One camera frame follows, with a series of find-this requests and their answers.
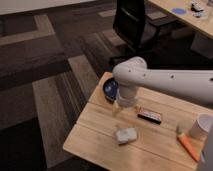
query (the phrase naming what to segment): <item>table surface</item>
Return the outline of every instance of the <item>table surface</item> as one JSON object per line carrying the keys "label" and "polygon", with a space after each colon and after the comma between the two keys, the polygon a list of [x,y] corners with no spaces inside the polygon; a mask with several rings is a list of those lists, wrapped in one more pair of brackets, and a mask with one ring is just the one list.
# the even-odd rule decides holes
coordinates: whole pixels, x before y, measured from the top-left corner
{"label": "table surface", "polygon": [[[201,7],[203,7],[206,13],[211,13],[208,19],[201,19],[193,16],[193,12],[189,10],[190,0],[148,0],[148,2],[170,14],[175,15],[185,24],[213,39],[213,7],[207,6],[206,0],[194,1],[197,2]],[[186,13],[183,15],[175,14],[172,12],[173,8],[182,8],[186,10]]]}
{"label": "table surface", "polygon": [[[103,75],[63,149],[109,170],[195,170],[196,163],[176,139],[176,126],[193,122],[197,114],[212,114],[213,110],[141,87],[138,103],[161,113],[161,125],[138,119],[133,108],[125,108],[114,117],[112,104],[102,92],[103,83],[110,77],[112,74],[108,72]],[[118,126],[134,126],[138,140],[119,146],[114,137]],[[190,141],[200,152],[203,142]]]}

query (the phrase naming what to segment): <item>sponge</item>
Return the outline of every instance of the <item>sponge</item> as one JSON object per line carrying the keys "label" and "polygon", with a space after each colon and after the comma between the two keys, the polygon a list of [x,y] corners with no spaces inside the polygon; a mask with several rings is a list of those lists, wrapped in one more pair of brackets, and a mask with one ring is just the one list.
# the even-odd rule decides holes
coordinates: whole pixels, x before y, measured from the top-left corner
{"label": "sponge", "polygon": [[137,139],[137,132],[133,127],[119,129],[116,132],[116,139],[119,145],[127,144]]}

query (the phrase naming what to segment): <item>blue bowl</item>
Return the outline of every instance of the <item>blue bowl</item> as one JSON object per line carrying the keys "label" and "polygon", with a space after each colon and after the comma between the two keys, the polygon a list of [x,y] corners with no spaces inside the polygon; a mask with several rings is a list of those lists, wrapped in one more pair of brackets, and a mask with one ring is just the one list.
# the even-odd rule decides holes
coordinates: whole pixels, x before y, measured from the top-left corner
{"label": "blue bowl", "polygon": [[114,102],[116,100],[118,90],[118,83],[115,81],[114,78],[110,78],[105,81],[103,85],[103,92],[105,94],[105,98],[110,101]]}

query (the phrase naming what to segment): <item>white object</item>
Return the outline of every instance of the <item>white object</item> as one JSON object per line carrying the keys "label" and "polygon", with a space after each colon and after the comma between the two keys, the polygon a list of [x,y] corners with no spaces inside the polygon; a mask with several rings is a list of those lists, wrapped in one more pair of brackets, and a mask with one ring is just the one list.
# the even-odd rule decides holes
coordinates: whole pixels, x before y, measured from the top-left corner
{"label": "white object", "polygon": [[119,129],[116,132],[116,139],[118,141],[118,144],[120,144],[120,145],[136,140],[137,133],[136,133],[135,128]]}
{"label": "white object", "polygon": [[205,105],[213,104],[212,70],[150,70],[141,57],[134,57],[115,66],[113,76],[119,85],[120,106],[134,105],[139,86]]}
{"label": "white object", "polygon": [[196,119],[194,125],[189,130],[190,136],[196,139],[204,140],[209,133],[213,123],[213,116],[201,114]]}
{"label": "white object", "polygon": [[93,0],[0,0],[0,15],[71,5],[89,1]]}

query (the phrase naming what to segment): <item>wooden table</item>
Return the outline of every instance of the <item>wooden table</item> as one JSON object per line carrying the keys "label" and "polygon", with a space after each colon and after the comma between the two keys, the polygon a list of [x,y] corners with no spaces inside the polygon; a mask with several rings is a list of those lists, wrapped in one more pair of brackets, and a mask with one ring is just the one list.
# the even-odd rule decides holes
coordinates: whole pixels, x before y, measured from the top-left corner
{"label": "wooden table", "polygon": [[[213,39],[213,7],[206,5],[205,0],[195,0],[200,6],[202,6],[208,13],[211,11],[211,17],[209,19],[201,19],[193,16],[193,12],[189,10],[190,0],[148,0],[153,5],[163,9],[164,11],[175,15],[179,20],[194,28],[196,31],[201,32],[205,36]],[[186,10],[186,14],[178,15],[172,12],[173,8],[182,8]]]}
{"label": "wooden table", "polygon": [[[156,125],[138,119],[133,108],[116,117],[105,99],[102,85],[111,73],[105,73],[95,88],[76,125],[64,143],[64,150],[109,170],[122,171],[190,171],[196,163],[176,139],[176,126],[195,120],[197,114],[213,110],[146,88],[138,92],[139,104],[162,113],[163,122]],[[139,138],[118,146],[114,138],[117,126],[135,126]],[[203,142],[190,139],[197,151]]]}

